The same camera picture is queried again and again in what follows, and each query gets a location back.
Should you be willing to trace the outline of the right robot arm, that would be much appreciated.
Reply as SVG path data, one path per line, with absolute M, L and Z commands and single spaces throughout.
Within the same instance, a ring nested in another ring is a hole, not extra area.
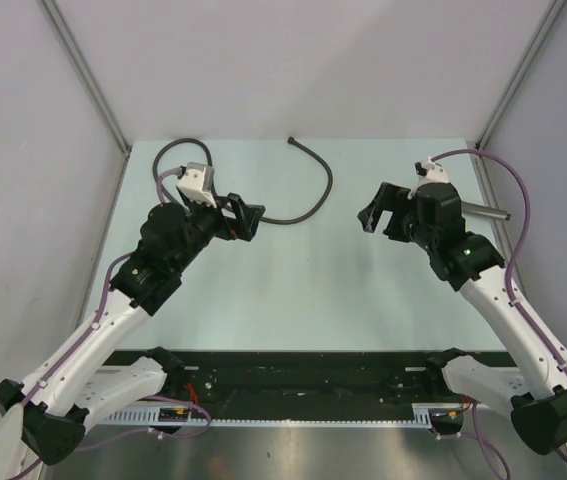
M 505 260 L 494 245 L 467 229 L 455 187 L 382 183 L 357 218 L 372 233 L 385 212 L 391 217 L 384 236 L 423 249 L 435 275 L 481 314 L 519 370 L 507 374 L 452 348 L 430 360 L 426 393 L 436 401 L 458 393 L 485 404 L 508 418 L 537 454 L 567 444 L 567 350 L 506 282 Z

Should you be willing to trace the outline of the grey shower head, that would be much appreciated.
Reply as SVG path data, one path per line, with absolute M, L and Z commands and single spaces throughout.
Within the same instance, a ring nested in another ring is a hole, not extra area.
M 474 215 L 484 218 L 489 218 L 497 221 L 509 221 L 511 214 L 507 211 L 497 208 L 491 208 L 483 205 L 478 205 L 470 202 L 462 203 L 462 210 L 467 215 Z

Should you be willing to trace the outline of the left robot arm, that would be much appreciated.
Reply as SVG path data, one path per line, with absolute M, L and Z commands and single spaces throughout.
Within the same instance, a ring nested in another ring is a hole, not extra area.
M 213 239 L 251 241 L 264 213 L 264 206 L 234 193 L 215 205 L 187 201 L 150 210 L 136 249 L 108 267 L 97 309 L 35 372 L 0 382 L 0 412 L 22 406 L 20 437 L 39 462 L 61 462 L 95 423 L 138 399 L 170 400 L 182 392 L 185 365 L 162 347 L 110 383 L 91 380 L 119 343 L 176 292 L 185 269 Z

